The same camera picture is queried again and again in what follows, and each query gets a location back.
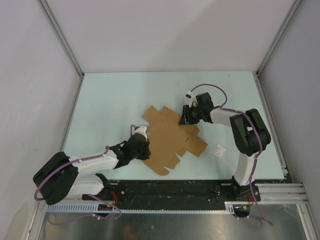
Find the brown cardboard box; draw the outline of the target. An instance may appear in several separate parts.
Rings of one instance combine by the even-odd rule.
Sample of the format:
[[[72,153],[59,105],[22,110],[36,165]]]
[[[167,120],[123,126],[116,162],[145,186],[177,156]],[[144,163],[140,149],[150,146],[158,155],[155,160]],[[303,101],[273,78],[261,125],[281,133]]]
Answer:
[[[179,125],[181,116],[164,106],[150,106],[142,116],[148,123],[149,159],[144,163],[159,176],[168,175],[186,152],[200,157],[208,144],[202,140],[195,125]]]

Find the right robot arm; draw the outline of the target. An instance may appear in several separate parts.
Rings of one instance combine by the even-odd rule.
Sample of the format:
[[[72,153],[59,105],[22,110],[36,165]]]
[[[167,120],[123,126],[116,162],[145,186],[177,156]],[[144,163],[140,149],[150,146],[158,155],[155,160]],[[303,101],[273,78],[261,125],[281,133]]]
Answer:
[[[271,143],[271,135],[255,108],[247,111],[215,106],[209,93],[186,94],[189,104],[182,107],[179,125],[196,125],[200,121],[230,127],[239,151],[237,169],[231,178],[230,194],[242,201],[253,189],[258,158]]]

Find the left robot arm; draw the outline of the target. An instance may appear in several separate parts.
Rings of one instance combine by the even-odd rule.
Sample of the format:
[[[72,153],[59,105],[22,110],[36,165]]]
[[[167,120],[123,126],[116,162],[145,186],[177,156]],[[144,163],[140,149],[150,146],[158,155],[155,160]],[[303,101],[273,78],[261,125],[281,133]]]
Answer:
[[[60,151],[33,176],[36,185],[34,199],[54,205],[77,195],[88,195],[105,200],[111,188],[107,178],[101,173],[127,166],[132,160],[147,160],[151,152],[149,139],[134,133],[128,140],[114,146],[106,146],[101,153],[71,157]]]

